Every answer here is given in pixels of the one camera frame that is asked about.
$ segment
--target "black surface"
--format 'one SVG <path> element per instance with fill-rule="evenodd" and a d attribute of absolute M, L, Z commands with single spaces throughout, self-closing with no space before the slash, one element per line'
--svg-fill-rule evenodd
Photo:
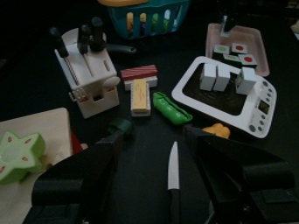
<path fill-rule="evenodd" d="M 60 33 L 64 33 L 86 24 L 92 17 L 102 17 L 107 42 L 130 45 L 138 49 L 138 55 L 110 54 L 118 74 L 122 69 L 155 64 L 159 87 L 151 88 L 151 94 L 161 91 L 171 97 L 174 87 L 194 59 L 206 53 L 209 24 L 219 22 L 217 13 L 206 13 L 210 10 L 201 2 L 193 2 L 189 16 L 177 33 L 136 40 L 124 40 L 116 35 L 107 8 L 98 1 L 72 3 L 59 19 L 54 15 L 55 20 L 50 24 L 56 25 Z M 299 190 L 299 101 L 295 98 L 299 82 L 298 41 L 281 18 L 250 16 L 241 24 L 261 30 L 271 73 L 266 78 L 275 86 L 278 99 L 267 137 L 257 139 L 233 130 L 230 138 L 282 157 L 291 165 Z M 94 144 L 107 135 L 107 126 L 112 119 L 123 117 L 131 120 L 135 133 L 131 141 L 126 142 L 119 159 L 107 223 L 169 223 L 169 158 L 174 141 L 183 141 L 182 127 L 174 126 L 155 108 L 151 116 L 131 117 L 130 92 L 124 90 L 123 82 L 118 87 L 120 105 L 84 119 L 76 103 L 70 99 L 70 84 L 54 53 L 48 28 L 42 28 L 42 35 L 31 48 L 23 51 L 22 59 L 2 77 L 0 121 L 64 107 L 70 111 L 70 126 L 79 140 Z M 203 128 L 214 124 L 214 121 L 207 120 L 195 111 L 189 112 L 194 115 L 191 123 L 195 126 Z M 179 149 L 179 156 L 182 223 L 205 223 L 209 218 L 210 199 L 202 176 L 191 153 Z"/>

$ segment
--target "green basket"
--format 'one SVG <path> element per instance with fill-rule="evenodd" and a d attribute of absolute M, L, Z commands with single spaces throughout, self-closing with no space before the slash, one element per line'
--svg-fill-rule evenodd
<path fill-rule="evenodd" d="M 153 0 L 130 6 L 108 6 L 116 33 L 124 39 L 177 32 L 186 17 L 191 0 Z"/>

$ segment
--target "toy bacon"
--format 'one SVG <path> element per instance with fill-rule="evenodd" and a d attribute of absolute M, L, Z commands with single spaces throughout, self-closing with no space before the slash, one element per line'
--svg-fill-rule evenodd
<path fill-rule="evenodd" d="M 120 71 L 123 81 L 131 81 L 136 79 L 143 79 L 158 75 L 158 70 L 155 65 L 139 66 L 128 68 Z"/>

